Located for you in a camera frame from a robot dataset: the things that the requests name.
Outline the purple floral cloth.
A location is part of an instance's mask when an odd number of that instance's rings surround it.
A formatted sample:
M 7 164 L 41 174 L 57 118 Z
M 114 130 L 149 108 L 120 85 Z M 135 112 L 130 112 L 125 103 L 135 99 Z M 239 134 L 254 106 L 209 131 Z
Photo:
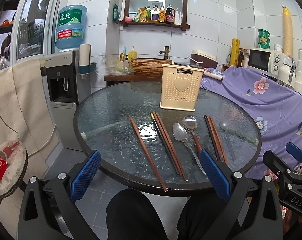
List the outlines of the purple floral cloth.
M 221 81 L 203 77 L 201 88 L 215 92 L 242 107 L 262 135 L 261 152 L 278 155 L 290 168 L 299 162 L 286 150 L 292 142 L 302 150 L 302 95 L 252 69 L 230 67 Z

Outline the all-steel spoon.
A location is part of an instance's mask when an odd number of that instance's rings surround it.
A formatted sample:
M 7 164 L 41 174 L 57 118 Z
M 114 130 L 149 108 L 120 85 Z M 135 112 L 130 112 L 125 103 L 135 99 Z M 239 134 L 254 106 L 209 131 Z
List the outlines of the all-steel spoon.
M 199 158 L 197 157 L 196 153 L 194 152 L 194 150 L 191 148 L 191 146 L 188 143 L 188 133 L 186 131 L 186 129 L 179 123 L 174 123 L 173 124 L 173 136 L 177 141 L 182 142 L 187 148 L 188 150 L 191 152 L 191 154 L 193 155 L 195 162 L 197 163 L 198 167 L 200 168 L 201 172 L 203 172 L 203 174 L 206 175 L 200 161 Z

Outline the blue water jug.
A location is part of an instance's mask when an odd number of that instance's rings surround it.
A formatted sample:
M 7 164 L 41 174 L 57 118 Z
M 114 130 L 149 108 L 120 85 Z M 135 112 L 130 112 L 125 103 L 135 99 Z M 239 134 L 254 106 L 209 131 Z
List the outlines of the blue water jug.
M 55 47 L 59 50 L 79 48 L 84 42 L 87 8 L 83 5 L 68 5 L 58 13 L 55 31 Z

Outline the beige tall roll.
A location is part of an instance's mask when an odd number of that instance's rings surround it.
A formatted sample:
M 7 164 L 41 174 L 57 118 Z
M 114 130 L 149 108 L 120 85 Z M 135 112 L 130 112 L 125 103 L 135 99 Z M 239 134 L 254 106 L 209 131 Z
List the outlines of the beige tall roll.
M 287 6 L 282 6 L 282 15 L 284 22 L 284 54 L 293 56 L 293 26 L 290 10 Z

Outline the yellow soap bottle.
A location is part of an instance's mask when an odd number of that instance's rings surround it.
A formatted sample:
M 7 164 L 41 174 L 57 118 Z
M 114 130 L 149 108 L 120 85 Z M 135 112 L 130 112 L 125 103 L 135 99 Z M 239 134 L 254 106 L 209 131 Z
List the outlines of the yellow soap bottle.
M 135 50 L 134 46 L 132 46 L 131 51 L 128 53 L 128 61 L 131 62 L 132 59 L 137 57 L 137 51 Z

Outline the brown wooden chopstick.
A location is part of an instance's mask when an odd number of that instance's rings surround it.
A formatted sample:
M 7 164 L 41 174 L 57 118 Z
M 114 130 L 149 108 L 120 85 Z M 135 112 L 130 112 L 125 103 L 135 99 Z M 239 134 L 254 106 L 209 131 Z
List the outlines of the brown wooden chopstick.
M 165 182 L 161 178 L 160 173 L 159 173 L 158 169 L 156 168 L 156 166 L 155 166 L 155 164 L 154 164 L 154 162 L 153 162 L 153 160 L 152 160 L 152 158 L 150 156 L 148 148 L 146 147 L 146 145 L 145 145 L 145 143 L 144 143 L 144 141 L 143 141 L 143 139 L 142 139 L 142 137 L 141 137 L 141 135 L 139 133 L 139 130 L 138 130 L 136 124 L 135 124 L 135 121 L 133 120 L 132 117 L 130 117 L 129 120 L 130 120 L 131 126 L 133 127 L 134 132 L 135 132 L 135 134 L 137 136 L 137 139 L 138 139 L 138 141 L 139 141 L 139 143 L 140 143 L 140 145 L 141 145 L 141 147 L 142 147 L 142 149 L 144 151 L 144 154 L 145 154 L 145 156 L 146 156 L 146 158 L 147 158 L 147 160 L 148 160 L 148 162 L 149 162 L 149 164 L 150 164 L 150 166 L 151 166 L 154 174 L 156 175 L 156 177 L 157 177 L 157 179 L 158 179 L 161 187 L 163 188 L 163 190 L 165 192 L 168 192 L 168 189 L 167 189 L 167 187 L 165 185 Z

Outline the beige cloth cover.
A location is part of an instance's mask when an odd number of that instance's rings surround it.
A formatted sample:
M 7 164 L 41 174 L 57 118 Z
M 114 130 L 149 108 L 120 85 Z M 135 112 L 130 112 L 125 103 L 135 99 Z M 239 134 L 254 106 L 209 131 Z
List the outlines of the beige cloth cover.
M 40 172 L 47 170 L 46 159 L 59 143 L 45 99 L 43 66 L 43 59 L 31 59 L 0 70 L 0 144 L 21 141 L 30 168 Z

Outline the white microwave oven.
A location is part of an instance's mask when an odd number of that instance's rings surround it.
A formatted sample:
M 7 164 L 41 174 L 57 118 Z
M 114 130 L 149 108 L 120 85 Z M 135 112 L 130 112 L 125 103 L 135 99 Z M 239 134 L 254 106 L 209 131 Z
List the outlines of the white microwave oven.
M 283 52 L 262 48 L 249 50 L 248 69 L 253 69 L 269 77 L 277 78 L 280 67 L 287 63 L 292 65 L 292 60 Z

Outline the brown glass bottle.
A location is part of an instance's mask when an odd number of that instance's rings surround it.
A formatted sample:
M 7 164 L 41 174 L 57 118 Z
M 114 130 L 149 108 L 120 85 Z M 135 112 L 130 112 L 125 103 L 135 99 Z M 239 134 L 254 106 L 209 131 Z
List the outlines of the brown glass bottle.
M 242 67 L 243 62 L 244 62 L 244 52 L 242 50 L 240 50 L 237 66 Z

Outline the white pan with lid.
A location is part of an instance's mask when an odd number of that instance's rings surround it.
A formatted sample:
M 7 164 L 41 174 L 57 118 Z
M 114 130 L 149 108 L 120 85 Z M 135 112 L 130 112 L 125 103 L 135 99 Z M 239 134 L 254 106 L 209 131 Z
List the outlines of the white pan with lid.
M 203 62 L 196 62 L 196 63 L 188 63 L 188 62 L 174 62 L 174 65 L 177 66 L 184 66 L 184 67 L 193 67 L 193 68 L 197 68 L 203 71 L 203 76 L 206 77 L 210 77 L 213 79 L 216 79 L 218 81 L 222 81 L 224 79 L 224 75 L 222 73 L 220 73 L 217 70 L 213 70 L 211 71 L 210 68 L 204 68 L 202 66 L 200 66 L 200 64 Z

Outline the wooden-handled steel spoon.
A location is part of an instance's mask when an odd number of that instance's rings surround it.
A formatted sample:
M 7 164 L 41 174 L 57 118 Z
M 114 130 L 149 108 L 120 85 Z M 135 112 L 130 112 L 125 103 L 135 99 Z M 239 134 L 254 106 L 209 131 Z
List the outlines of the wooden-handled steel spoon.
M 194 143 L 195 143 L 195 147 L 197 149 L 197 153 L 200 154 L 201 150 L 202 150 L 202 147 L 201 147 L 201 144 L 199 142 L 199 139 L 197 137 L 197 135 L 195 134 L 195 130 L 197 129 L 198 127 L 198 123 L 197 123 L 197 120 L 195 119 L 195 117 L 193 116 L 185 116 L 183 119 L 182 119 L 182 125 L 188 129 L 189 131 L 191 131 L 191 134 L 192 134 L 192 138 L 194 140 Z

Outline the plastic bag with items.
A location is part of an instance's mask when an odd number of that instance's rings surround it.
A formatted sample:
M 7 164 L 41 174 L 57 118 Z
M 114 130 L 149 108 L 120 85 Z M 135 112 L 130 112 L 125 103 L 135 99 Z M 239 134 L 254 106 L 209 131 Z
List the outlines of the plastic bag with items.
M 119 59 L 107 55 L 105 53 L 101 53 L 102 62 L 105 65 L 105 74 L 106 75 L 131 75 L 134 73 L 133 68 L 131 68 L 130 62 L 127 60 L 120 61 Z

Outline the paper cup dispenser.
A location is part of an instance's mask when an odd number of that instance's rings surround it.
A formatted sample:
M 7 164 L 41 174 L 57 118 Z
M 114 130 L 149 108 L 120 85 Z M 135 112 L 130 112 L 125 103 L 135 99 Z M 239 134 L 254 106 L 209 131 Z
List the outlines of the paper cup dispenser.
M 78 73 L 81 79 L 86 79 L 87 76 L 96 70 L 96 63 L 91 62 L 91 45 L 81 44 L 79 47 L 79 64 Z

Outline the wooden counter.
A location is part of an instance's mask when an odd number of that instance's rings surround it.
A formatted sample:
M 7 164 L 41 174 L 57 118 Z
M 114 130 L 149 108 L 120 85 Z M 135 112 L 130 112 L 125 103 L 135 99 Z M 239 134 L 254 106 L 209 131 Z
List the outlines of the wooden counter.
M 162 76 L 156 75 L 144 75 L 144 74 L 132 74 L 132 75 L 106 75 L 104 81 L 107 87 L 118 83 L 124 82 L 140 82 L 140 81 L 156 81 L 161 82 Z

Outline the water dispenser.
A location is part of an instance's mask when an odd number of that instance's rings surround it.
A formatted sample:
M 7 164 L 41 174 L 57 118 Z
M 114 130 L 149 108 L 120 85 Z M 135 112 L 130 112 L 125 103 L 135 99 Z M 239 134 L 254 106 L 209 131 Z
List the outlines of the water dispenser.
M 73 118 L 79 104 L 91 94 L 90 78 L 79 74 L 79 50 L 52 54 L 45 59 L 46 77 L 56 129 L 65 148 L 80 151 Z

